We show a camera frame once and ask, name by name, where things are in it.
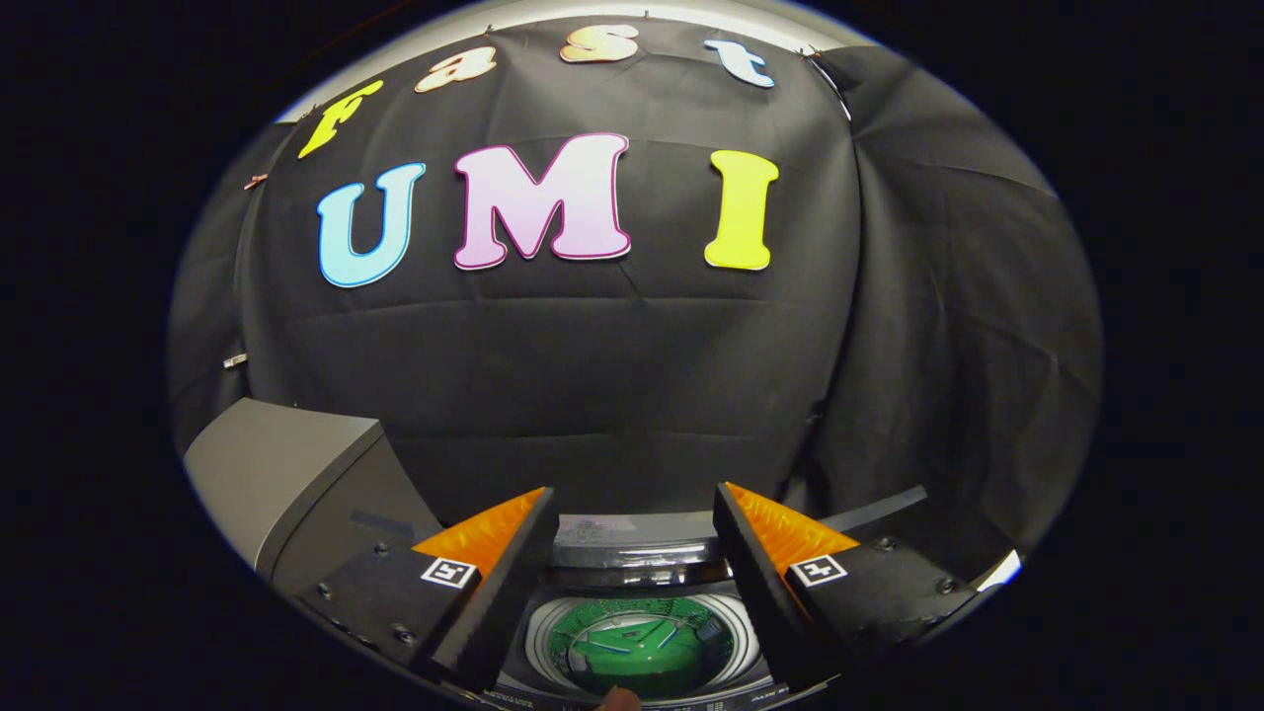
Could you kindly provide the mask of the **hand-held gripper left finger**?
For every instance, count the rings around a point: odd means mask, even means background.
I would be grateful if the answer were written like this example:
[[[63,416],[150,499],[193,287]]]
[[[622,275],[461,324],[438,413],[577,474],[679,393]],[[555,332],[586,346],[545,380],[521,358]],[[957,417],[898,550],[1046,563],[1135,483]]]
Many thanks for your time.
[[[488,691],[557,529],[555,491],[540,487],[415,545],[356,553],[295,598],[386,665]]]

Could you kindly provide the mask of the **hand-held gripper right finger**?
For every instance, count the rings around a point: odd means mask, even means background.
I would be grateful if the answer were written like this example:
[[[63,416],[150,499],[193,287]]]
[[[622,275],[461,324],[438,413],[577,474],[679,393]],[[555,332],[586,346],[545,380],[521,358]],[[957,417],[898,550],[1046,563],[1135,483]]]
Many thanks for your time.
[[[736,483],[717,486],[713,525],[770,673],[793,692],[908,657],[977,597],[899,536],[861,541]]]

